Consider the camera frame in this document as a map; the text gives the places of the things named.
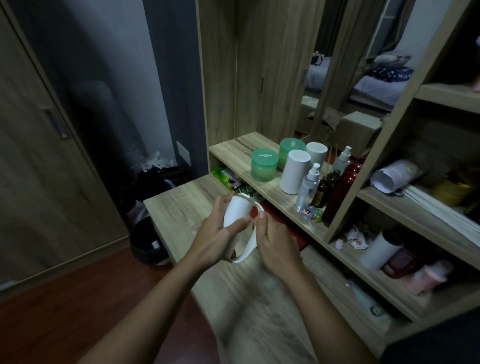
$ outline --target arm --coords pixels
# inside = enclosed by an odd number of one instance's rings
[[[246,216],[222,228],[223,207],[232,195],[216,198],[212,213],[202,221],[183,259],[79,364],[153,363],[186,294],[202,273],[220,260],[229,241],[251,221]]]
[[[256,219],[257,246],[266,267],[290,290],[319,363],[379,363],[329,301],[302,262],[287,227],[265,213]]]

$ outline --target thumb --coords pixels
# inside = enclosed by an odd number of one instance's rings
[[[233,238],[237,235],[240,231],[244,231],[252,221],[250,216],[244,216],[238,220],[235,220],[233,224],[228,225],[225,229],[228,231],[228,235],[230,238]]]
[[[268,219],[266,213],[260,211],[258,214],[258,218],[256,220],[256,236],[257,236],[257,245],[261,244],[264,239],[267,238],[267,227],[268,227]]]

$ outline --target spray bottle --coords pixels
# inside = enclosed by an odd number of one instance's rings
[[[302,207],[312,202],[320,182],[318,180],[318,175],[320,174],[319,169],[320,164],[315,163],[308,174],[303,177],[303,182],[300,186],[299,194],[297,196],[297,201],[295,201],[295,206],[298,210],[301,210]]]
[[[350,151],[352,150],[352,147],[346,146],[345,150],[340,154],[337,159],[335,159],[335,162],[333,163],[332,170],[339,170],[340,175],[343,174],[343,171],[345,168],[350,164]]]

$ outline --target wooden floor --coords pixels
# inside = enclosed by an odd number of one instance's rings
[[[0,303],[0,363],[75,363],[170,269],[144,266],[123,249]],[[192,296],[156,363],[219,363],[216,339]]]

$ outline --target green jar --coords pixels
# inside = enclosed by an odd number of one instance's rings
[[[288,153],[291,150],[305,150],[307,146],[300,139],[285,138],[280,142],[280,150],[278,152],[278,168],[283,170],[285,163],[287,162]]]
[[[260,182],[268,182],[275,178],[278,153],[267,148],[256,149],[252,152],[252,166],[250,174]]]

